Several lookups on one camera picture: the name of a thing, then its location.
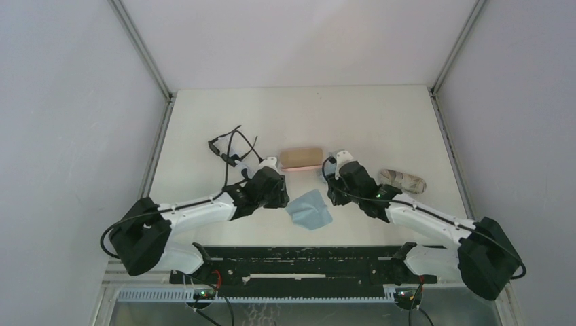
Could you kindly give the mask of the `pink glasses case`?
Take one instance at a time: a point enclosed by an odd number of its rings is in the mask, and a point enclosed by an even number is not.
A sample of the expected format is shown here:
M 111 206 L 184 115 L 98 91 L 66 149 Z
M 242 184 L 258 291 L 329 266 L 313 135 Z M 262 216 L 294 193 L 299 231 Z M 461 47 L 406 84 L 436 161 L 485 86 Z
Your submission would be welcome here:
M 324 151 L 321 147 L 284 149 L 278 158 L 281 170 L 285 172 L 317 170 L 323 162 Z

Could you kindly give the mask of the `light blue cloth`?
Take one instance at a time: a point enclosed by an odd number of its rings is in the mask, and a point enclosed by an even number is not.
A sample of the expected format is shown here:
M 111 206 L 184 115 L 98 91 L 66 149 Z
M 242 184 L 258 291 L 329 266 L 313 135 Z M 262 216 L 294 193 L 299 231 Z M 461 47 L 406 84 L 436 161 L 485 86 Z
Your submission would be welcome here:
M 285 210 L 295 225 L 307 230 L 323 228 L 333 221 L 333 217 L 317 189 L 291 200 Z
M 327 185 L 327 181 L 326 181 L 326 179 L 325 179 L 325 177 L 324 177 L 324 174 L 323 174 L 322 170 L 318 170 L 318 171 L 317 171 L 317 174 L 318 174 L 318 178 L 320 179 L 320 182 L 321 182 L 322 184 L 324 184 L 324 185 Z

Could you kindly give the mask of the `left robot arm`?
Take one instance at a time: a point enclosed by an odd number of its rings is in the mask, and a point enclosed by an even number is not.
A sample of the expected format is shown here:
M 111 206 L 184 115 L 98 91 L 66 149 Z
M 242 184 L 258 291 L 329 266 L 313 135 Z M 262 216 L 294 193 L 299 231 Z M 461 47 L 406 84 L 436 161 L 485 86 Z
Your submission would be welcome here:
M 204 225 L 234 221 L 257 209 L 283 209 L 289 203 L 285 176 L 275 167 L 263 166 L 243 184 L 231 184 L 214 196 L 179 204 L 156 204 L 139 199 L 120 221 L 109 226 L 102 239 L 109 239 L 131 276 L 151 270 L 176 270 L 191 274 L 208 261 L 196 244 L 183 244 L 176 237 Z

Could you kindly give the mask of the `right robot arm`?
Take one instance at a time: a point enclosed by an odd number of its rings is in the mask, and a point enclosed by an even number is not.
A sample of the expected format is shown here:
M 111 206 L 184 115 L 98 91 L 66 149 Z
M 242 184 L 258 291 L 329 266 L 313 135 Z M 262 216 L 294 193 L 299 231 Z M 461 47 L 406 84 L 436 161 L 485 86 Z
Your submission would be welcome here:
M 502 227 L 489 217 L 460 219 L 421 204 L 392 185 L 377 184 L 356 160 L 339 163 L 330 156 L 321 165 L 334 206 L 351 202 L 368 217 L 411 229 L 436 247 L 407 243 L 399 261 L 418 276 L 463 283 L 485 300 L 495 300 L 527 268 Z

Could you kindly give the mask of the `white sunglasses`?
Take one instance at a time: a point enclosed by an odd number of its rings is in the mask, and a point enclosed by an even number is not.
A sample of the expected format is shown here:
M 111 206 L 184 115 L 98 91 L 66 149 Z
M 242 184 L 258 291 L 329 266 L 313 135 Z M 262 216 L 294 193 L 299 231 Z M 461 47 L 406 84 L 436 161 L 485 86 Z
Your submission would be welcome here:
M 236 168 L 244 178 L 249 179 L 251 177 L 251 169 L 246 163 L 244 163 L 244 159 L 247 158 L 252 150 L 244 154 L 239 154 L 232 147 L 232 137 L 226 139 L 226 144 L 223 146 L 223 149 L 223 159 L 225 162 Z

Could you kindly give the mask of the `black sunglasses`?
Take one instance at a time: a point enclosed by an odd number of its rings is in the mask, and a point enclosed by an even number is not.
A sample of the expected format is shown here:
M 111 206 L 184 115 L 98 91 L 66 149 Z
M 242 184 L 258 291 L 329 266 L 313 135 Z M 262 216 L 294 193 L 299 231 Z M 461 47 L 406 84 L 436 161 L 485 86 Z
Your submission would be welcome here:
M 238 125 L 237 127 L 235 127 L 230 132 L 219 135 L 219 136 L 215 137 L 214 139 L 208 141 L 207 143 L 208 143 L 208 146 L 209 146 L 209 149 L 211 150 L 211 152 L 213 154 L 215 154 L 216 156 L 220 157 L 223 161 L 225 161 L 223 159 L 223 152 L 224 152 L 223 146 L 226 144 L 226 139 L 228 137 L 232 137 L 232 141 L 233 141 L 233 136 L 238 135 L 247 143 L 247 145 L 249 146 L 249 151 L 252 150 L 251 153 L 254 153 L 260 159 L 259 154 L 255 150 L 255 144 L 257 141 L 257 137 L 255 137 L 253 142 L 250 142 L 248 140 L 248 138 L 239 130 L 240 128 L 241 128 L 241 125 Z

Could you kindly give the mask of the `patterned glasses case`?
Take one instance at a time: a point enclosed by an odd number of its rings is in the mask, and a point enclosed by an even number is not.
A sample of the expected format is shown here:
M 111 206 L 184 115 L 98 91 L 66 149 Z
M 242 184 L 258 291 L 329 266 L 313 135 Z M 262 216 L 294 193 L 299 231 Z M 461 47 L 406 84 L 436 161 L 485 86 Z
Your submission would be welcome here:
M 427 189 L 427 184 L 423 178 L 397 170 L 380 170 L 378 180 L 410 194 L 422 194 Z

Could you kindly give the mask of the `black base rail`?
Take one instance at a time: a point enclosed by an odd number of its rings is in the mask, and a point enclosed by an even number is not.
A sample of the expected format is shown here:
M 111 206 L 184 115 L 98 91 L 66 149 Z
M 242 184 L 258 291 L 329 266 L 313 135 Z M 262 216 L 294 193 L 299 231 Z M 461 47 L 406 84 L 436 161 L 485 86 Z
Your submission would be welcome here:
M 229 299 L 382 298 L 385 287 L 436 284 L 399 260 L 399 245 L 361 247 L 206 247 L 211 258 L 191 277 L 173 271 L 172 285 L 205 281 Z

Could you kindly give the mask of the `aluminium frame rail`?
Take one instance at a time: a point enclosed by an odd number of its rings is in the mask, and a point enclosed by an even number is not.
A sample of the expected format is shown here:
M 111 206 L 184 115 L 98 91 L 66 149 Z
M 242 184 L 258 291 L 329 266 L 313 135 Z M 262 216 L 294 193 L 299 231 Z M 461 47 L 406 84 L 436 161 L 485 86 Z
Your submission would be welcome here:
M 211 260 L 191 275 L 160 268 L 131 276 L 111 261 L 102 284 L 126 300 L 206 301 L 215 290 L 231 302 L 396 302 L 420 281 L 448 288 L 400 263 L 398 246 L 209 247 Z

